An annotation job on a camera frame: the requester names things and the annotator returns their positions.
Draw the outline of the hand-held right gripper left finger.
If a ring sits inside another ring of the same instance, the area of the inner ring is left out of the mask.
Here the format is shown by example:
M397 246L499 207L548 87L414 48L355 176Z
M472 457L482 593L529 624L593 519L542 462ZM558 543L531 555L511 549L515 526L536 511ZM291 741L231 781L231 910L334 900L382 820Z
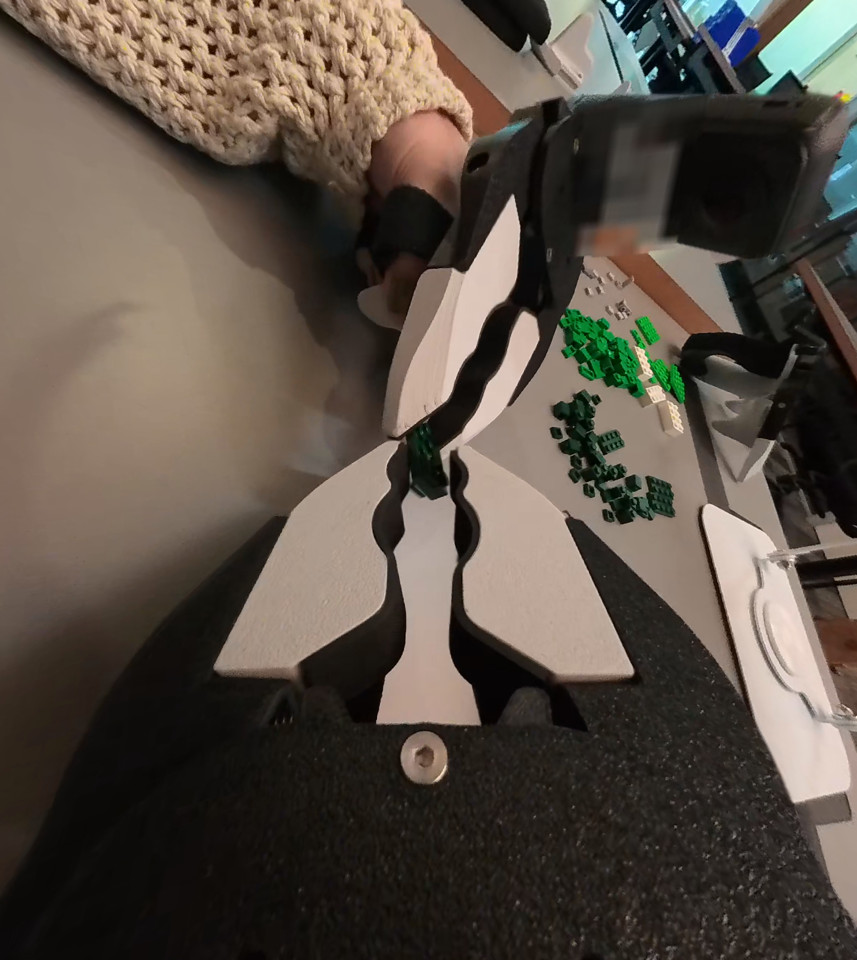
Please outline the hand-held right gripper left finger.
M284 681L386 678L406 640L395 548L408 488L407 452L388 440L304 498L283 522L214 671Z

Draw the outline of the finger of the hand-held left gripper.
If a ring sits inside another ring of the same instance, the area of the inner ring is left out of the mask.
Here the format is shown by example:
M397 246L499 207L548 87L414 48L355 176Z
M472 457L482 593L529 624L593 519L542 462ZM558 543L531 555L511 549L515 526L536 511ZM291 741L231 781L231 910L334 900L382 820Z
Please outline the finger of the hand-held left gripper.
M469 267L434 267L420 276L387 380L382 429L388 438L402 438L454 395L484 324L515 286L520 236L517 201L510 197Z
M451 397L436 412L439 447L463 446L507 410L540 339L538 319L530 311L511 304L496 308Z

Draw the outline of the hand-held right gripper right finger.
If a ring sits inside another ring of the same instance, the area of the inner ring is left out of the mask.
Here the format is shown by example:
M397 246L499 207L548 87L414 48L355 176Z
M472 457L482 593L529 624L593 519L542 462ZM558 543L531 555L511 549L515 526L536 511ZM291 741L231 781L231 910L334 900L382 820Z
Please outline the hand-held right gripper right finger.
M550 686L625 682L635 668L566 515L471 447L451 454L458 561L451 645Z

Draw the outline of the dark green lego plate assembly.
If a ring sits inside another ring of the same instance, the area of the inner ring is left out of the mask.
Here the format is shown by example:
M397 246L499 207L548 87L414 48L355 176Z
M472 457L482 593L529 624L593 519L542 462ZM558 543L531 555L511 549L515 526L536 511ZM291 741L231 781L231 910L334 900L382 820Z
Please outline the dark green lego plate assembly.
M435 500L448 494L448 476L428 421L406 435L409 489L420 498Z

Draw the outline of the person's left forearm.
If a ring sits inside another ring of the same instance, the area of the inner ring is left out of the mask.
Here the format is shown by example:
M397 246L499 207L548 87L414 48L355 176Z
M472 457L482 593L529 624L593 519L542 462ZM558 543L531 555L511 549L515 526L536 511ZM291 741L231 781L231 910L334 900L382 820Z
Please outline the person's left forearm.
M350 197L390 127L470 103L402 2L0 1L172 138L228 165L282 162Z

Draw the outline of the pile of bright green lego pieces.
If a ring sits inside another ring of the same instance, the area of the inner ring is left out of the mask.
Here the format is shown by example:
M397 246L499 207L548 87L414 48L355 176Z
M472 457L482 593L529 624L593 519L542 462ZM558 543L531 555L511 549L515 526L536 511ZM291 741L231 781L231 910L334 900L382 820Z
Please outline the pile of bright green lego pieces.
M628 340L614 332L607 319L592 318L573 307L565 310L558 326L563 331L565 344L562 355L575 361L582 378L623 390L637 401L643 385L657 383L673 402L686 402L687 388L678 366L668 364L651 352L660 343L661 336L648 316L634 320ZM634 344L648 354L654 374L650 383L637 377Z

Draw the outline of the pile of tiny lego pieces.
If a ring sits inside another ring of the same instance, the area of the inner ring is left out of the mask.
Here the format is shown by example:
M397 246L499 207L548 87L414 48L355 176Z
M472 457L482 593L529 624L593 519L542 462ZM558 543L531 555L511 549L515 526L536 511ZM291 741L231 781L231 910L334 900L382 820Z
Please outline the pile of tiny lego pieces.
M603 258L585 256L580 267L580 290L591 309L612 319L631 319L632 309L626 297L634 285L634 276L618 270Z

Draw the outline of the pile of dark green lego pieces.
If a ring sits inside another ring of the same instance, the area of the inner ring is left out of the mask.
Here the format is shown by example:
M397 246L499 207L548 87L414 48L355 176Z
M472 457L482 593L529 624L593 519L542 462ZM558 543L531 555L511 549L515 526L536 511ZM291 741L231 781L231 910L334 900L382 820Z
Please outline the pile of dark green lego pieces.
M628 525L676 517L675 489L658 476L631 472L617 454L625 440L617 429L598 430L601 397L588 390L551 405L549 433L566 458L568 480L595 500L607 524Z

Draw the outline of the person's left hand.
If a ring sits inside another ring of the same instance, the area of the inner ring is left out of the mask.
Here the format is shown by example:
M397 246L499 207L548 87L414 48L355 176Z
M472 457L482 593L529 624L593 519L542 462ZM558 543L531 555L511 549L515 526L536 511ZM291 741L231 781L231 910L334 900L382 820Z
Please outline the person's left hand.
M358 264L403 317L422 273L459 214L468 142L440 112L418 112L374 144Z

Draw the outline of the white rounded board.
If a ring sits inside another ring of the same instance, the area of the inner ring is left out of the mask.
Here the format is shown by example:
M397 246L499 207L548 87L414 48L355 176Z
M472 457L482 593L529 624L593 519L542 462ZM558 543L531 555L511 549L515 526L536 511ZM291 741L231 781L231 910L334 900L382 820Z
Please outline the white rounded board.
M847 792L852 777L841 730L812 721L800 698L773 676L757 639L753 600L759 581L753 558L776 549L774 542L713 505L702 508L700 523L749 710L790 800L801 805ZM790 576L781 571L776 576L781 582L772 590L774 599L787 614L796 615L796 629L804 638L808 690L823 706L828 701L834 707Z

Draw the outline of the blue storage bin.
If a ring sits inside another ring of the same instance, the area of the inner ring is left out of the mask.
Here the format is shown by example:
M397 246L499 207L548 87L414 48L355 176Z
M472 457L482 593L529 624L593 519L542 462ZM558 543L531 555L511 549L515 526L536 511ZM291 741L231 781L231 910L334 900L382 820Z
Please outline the blue storage bin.
M710 2L710 7L699 29L710 36L730 66L740 66L760 42L758 24L741 2Z

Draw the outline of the white and black object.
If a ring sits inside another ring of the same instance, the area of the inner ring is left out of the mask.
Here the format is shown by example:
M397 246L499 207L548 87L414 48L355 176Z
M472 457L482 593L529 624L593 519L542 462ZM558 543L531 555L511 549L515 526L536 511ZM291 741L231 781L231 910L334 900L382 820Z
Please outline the white and black object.
M781 343L734 332L686 339L677 365L735 483L762 471L826 352L827 342L807 330Z

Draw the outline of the clear acrylic stand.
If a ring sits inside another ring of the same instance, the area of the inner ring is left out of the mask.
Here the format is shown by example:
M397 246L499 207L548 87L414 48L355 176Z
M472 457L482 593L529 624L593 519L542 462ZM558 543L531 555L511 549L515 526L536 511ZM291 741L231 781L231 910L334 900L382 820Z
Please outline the clear acrylic stand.
M811 693L807 685L804 668L807 666L803 652L804 637L796 629L796 614L786 613L774 599L774 588L780 584L777 571L787 576L794 570L801 557L813 555L824 550L824 544L813 544L795 548L773 549L753 558L755 573L758 576L758 589L753 600L752 616L759 648L769 669L780 686L797 695L804 704L813 723L832 726L857 734L857 714L848 706L823 705L819 698Z

